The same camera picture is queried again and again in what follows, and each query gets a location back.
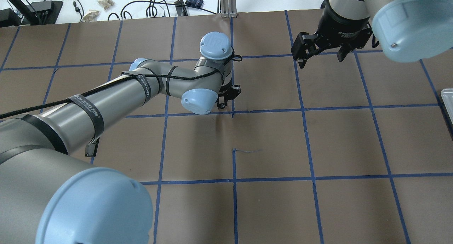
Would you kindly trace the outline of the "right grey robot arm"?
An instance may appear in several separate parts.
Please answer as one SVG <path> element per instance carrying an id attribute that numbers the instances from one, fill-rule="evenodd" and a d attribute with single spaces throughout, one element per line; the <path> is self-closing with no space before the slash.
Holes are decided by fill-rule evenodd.
<path id="1" fill-rule="evenodd" d="M 324 0 L 314 34 L 300 32 L 293 60 L 304 68 L 308 59 L 338 49 L 338 61 L 362 49 L 373 37 L 390 60 L 412 63 L 451 49 L 453 0 Z"/>

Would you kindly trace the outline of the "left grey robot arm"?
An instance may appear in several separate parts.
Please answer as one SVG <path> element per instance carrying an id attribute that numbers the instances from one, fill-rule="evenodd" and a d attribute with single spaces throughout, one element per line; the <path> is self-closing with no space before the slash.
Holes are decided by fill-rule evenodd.
<path id="1" fill-rule="evenodd" d="M 118 170 L 71 157 L 97 152 L 108 128 L 159 94 L 197 115 L 241 92 L 231 83 L 235 53 L 227 35 L 200 41 L 194 69 L 138 58 L 118 78 L 30 111 L 1 115 L 2 244 L 147 244 L 153 205 L 147 189 Z"/>

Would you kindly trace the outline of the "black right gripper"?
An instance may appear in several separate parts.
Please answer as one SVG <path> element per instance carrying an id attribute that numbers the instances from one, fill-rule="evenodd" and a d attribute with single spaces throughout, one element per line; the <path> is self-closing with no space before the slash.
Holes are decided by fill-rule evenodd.
<path id="1" fill-rule="evenodd" d="M 327 49 L 336 49 L 336 56 L 341 63 L 355 49 L 362 49 L 372 38 L 372 47 L 380 43 L 372 31 L 369 18 L 361 20 L 346 19 L 325 7 L 314 34 L 300 32 L 291 47 L 293 60 L 304 69 L 307 60 Z"/>

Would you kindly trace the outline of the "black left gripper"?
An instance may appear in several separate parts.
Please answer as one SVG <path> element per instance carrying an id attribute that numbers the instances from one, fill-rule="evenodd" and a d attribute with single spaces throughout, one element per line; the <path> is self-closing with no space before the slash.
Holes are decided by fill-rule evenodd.
<path id="1" fill-rule="evenodd" d="M 227 107 L 228 101 L 236 99 L 241 94 L 240 85 L 226 85 L 220 88 L 219 93 L 217 94 L 217 104 L 219 104 L 219 109 L 224 109 Z"/>

